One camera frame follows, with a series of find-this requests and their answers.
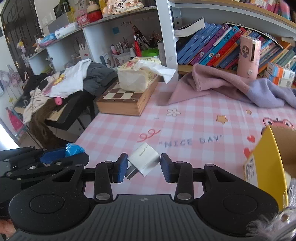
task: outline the desk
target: desk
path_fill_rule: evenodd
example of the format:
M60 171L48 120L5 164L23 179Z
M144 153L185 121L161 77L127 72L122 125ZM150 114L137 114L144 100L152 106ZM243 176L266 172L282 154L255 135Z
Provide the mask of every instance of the desk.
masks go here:
M122 152L130 155L142 144L140 134L154 129L160 132L146 142L159 154L167 153L172 161L186 161L193 167L213 163L244 178L243 163L261 138L264 118L270 118L274 125L288 119L296 128L296 110L290 106L262 109L215 91L169 106L157 106L161 91L169 91L165 83L158 84L140 117L102 113L95 117L76 142L89 155L87 167L105 160L116 161ZM173 109L176 117L171 115ZM165 182L160 165L146 177L137 173L131 180L124 178L121 184L111 186L114 197L118 193L174 195L176 190L176 183ZM194 183L194 197L202 193L201 183ZM87 184L85 194L93 196L92 183Z

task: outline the door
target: door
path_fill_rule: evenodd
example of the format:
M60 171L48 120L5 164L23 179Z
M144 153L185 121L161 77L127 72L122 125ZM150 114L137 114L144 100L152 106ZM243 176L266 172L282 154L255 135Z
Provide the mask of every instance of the door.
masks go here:
M25 56L34 54L35 38L42 37L34 0L6 0L1 12L1 21L9 51L15 66L24 81L24 72L33 75L30 67L26 67L22 59L22 51L17 48L21 39L26 48Z

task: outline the pink box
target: pink box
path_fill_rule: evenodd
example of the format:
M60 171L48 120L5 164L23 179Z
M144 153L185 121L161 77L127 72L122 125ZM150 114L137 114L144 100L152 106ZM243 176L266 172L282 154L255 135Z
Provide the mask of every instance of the pink box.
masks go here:
M77 19L77 23L78 23L79 27L90 23L88 18L87 18L87 14L84 14L84 15L82 15L80 17L77 17L76 19Z

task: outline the pink thermos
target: pink thermos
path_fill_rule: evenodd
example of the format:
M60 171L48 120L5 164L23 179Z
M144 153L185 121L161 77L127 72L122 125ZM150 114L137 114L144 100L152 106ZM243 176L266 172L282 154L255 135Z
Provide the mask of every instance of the pink thermos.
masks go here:
M258 75L261 41L241 35L237 75L255 80Z

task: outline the pink blanket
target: pink blanket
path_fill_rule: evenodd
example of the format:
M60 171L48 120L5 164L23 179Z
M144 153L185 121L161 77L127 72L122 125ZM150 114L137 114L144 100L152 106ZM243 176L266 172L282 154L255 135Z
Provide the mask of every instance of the pink blanket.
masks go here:
M209 94L211 89L259 107L282 107L287 102L296 108L296 96L292 89L279 87L266 78L250 80L200 64L195 64L192 72L178 81L173 93L161 93L158 104L169 105L200 97Z

